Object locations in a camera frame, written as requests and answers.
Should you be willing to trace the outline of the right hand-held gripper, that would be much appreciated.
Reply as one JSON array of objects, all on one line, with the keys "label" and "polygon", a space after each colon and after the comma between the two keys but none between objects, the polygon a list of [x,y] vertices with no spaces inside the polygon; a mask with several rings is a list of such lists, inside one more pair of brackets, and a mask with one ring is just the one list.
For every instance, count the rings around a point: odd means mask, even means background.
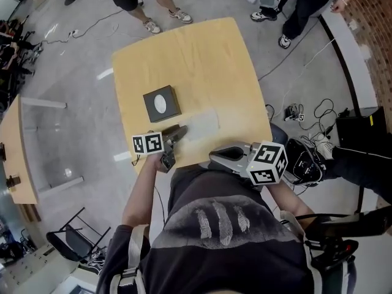
[{"label": "right hand-held gripper", "polygon": [[254,186],[279,184],[287,168],[284,145],[271,141],[230,144],[209,153],[210,168],[236,172]]}]

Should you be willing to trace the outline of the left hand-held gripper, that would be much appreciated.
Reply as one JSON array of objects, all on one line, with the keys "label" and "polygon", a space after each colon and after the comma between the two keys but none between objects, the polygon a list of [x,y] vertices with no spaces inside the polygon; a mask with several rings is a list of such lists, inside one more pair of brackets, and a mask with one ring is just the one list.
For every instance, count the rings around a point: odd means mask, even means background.
[{"label": "left hand-held gripper", "polygon": [[173,125],[162,132],[148,132],[132,136],[132,146],[136,159],[132,161],[135,167],[141,156],[161,153],[160,168],[162,173],[168,173],[175,164],[174,144],[187,134],[187,126]]}]

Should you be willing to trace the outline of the person's right forearm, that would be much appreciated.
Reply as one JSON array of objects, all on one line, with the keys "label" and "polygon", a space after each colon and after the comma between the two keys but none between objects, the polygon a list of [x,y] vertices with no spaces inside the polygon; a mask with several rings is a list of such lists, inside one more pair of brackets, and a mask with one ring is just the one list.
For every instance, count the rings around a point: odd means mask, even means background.
[{"label": "person's right forearm", "polygon": [[314,213],[284,181],[279,184],[267,184],[266,187],[281,211],[290,212],[294,216]]}]

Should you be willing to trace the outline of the person's left forearm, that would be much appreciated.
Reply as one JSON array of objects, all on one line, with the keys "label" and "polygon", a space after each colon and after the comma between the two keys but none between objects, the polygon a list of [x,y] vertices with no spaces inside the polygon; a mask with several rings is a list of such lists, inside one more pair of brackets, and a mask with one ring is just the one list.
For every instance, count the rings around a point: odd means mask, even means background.
[{"label": "person's left forearm", "polygon": [[154,186],[161,157],[161,153],[155,153],[146,158],[122,213],[123,225],[136,227],[151,223]]}]

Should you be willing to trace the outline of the black tissue box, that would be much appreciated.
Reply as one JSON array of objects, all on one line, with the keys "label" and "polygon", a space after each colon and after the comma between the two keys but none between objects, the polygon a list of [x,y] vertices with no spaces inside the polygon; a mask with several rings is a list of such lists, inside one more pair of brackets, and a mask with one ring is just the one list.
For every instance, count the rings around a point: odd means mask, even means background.
[{"label": "black tissue box", "polygon": [[[160,114],[159,112],[157,112],[154,106],[154,97],[158,94],[163,95],[167,103],[167,109],[164,114]],[[159,88],[147,94],[144,94],[143,99],[151,123],[158,123],[161,121],[165,121],[166,119],[181,114],[181,109],[179,107],[175,90],[170,85],[165,86],[163,88]]]}]

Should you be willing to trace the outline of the open grey pod case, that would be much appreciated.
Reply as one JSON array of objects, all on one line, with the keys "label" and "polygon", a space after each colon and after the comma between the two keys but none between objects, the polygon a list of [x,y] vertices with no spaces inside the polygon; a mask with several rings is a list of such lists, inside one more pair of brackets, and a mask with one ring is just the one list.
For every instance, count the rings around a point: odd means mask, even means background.
[{"label": "open grey pod case", "polygon": [[289,138],[277,125],[270,123],[273,142],[285,146],[288,159],[284,178],[293,186],[315,187],[323,180],[322,157],[301,140]]}]

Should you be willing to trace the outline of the small tagged device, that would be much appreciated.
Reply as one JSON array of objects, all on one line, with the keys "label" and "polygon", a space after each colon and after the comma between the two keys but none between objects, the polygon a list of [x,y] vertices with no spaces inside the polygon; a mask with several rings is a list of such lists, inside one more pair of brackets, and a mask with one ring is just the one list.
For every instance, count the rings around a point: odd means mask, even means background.
[{"label": "small tagged device", "polygon": [[304,121],[303,104],[291,104],[284,110],[284,121]]}]

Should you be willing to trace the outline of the person's black printed t-shirt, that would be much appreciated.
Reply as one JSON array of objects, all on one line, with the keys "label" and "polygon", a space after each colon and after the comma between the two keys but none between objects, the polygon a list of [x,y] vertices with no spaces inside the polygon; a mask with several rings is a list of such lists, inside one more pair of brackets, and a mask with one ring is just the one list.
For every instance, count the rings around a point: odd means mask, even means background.
[{"label": "person's black printed t-shirt", "polygon": [[119,225],[96,294],[352,294],[353,262],[324,275],[311,266],[300,220],[287,228],[235,175],[179,168],[168,218],[153,242],[149,225]]}]

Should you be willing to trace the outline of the black harness rig red button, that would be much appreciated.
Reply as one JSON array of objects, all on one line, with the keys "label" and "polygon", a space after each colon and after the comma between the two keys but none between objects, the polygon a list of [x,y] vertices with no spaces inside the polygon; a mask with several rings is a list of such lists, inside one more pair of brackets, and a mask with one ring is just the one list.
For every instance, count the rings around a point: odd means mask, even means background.
[{"label": "black harness rig red button", "polygon": [[312,219],[312,223],[307,229],[306,245],[322,252],[312,257],[311,265],[328,271],[350,260],[358,249],[354,238],[379,236],[392,227],[392,206],[352,215],[320,213],[296,217],[298,221],[308,219]]}]

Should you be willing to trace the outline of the black box yellow label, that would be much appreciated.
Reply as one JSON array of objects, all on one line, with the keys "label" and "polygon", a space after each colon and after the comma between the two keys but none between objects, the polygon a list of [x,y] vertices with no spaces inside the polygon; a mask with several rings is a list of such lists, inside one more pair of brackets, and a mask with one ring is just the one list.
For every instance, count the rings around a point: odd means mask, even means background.
[{"label": "black box yellow label", "polygon": [[376,147],[387,136],[383,107],[345,110],[336,119],[339,145],[360,151]]}]

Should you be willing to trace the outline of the dark blue patterned bag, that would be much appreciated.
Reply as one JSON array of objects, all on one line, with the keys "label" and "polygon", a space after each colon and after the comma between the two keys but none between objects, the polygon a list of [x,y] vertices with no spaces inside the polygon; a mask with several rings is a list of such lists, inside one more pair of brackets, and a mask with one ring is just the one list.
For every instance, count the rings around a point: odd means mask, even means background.
[{"label": "dark blue patterned bag", "polygon": [[104,266],[105,254],[105,250],[100,250],[99,252],[92,254],[88,261],[88,267],[100,271]]}]

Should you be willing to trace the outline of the black folding chair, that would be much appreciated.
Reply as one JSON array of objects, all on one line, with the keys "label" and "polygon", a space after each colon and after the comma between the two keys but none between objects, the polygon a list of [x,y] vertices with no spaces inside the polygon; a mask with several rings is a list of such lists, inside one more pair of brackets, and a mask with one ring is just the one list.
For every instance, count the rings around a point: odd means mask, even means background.
[{"label": "black folding chair", "polygon": [[[99,244],[111,230],[111,227],[108,227],[103,234],[99,233],[80,216],[84,210],[85,207],[82,207],[59,230],[49,231],[45,235],[47,241],[65,259],[77,263],[88,261],[94,254],[103,250],[105,247],[100,247]],[[91,241],[83,234],[85,228],[97,234],[98,240]]]}]

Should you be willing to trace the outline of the wooden desk white legs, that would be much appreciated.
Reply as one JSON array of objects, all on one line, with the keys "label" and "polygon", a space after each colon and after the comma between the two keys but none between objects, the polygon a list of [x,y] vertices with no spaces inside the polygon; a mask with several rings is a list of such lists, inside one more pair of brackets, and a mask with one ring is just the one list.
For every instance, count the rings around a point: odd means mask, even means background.
[{"label": "wooden desk white legs", "polygon": [[6,177],[17,175],[21,180],[20,184],[8,188],[13,202],[19,205],[36,205],[39,201],[39,194],[47,190],[38,190],[32,178],[24,141],[26,129],[23,127],[23,105],[65,109],[67,104],[17,95],[0,122],[0,143],[4,144],[6,151],[6,161],[0,162],[4,167]]}]

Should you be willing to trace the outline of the white cabinet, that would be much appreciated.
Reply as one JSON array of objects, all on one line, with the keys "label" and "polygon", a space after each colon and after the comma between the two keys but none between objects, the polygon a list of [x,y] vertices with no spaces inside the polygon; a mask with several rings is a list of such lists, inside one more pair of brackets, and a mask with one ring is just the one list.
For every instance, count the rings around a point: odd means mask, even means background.
[{"label": "white cabinet", "polygon": [[98,275],[47,244],[0,271],[0,294],[95,294]]}]

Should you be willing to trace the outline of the square wooden pedestal table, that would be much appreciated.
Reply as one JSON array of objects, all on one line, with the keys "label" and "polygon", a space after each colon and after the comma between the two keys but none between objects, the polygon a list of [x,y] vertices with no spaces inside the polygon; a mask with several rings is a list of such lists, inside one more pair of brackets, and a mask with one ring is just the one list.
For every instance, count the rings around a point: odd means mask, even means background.
[{"label": "square wooden pedestal table", "polygon": [[[145,38],[112,56],[115,89],[126,141],[162,131],[206,109],[219,117],[216,135],[185,137],[175,147],[176,166],[208,160],[233,141],[271,141],[265,102],[236,21],[208,20]],[[165,86],[175,90],[181,114],[150,122],[143,95]]]}]

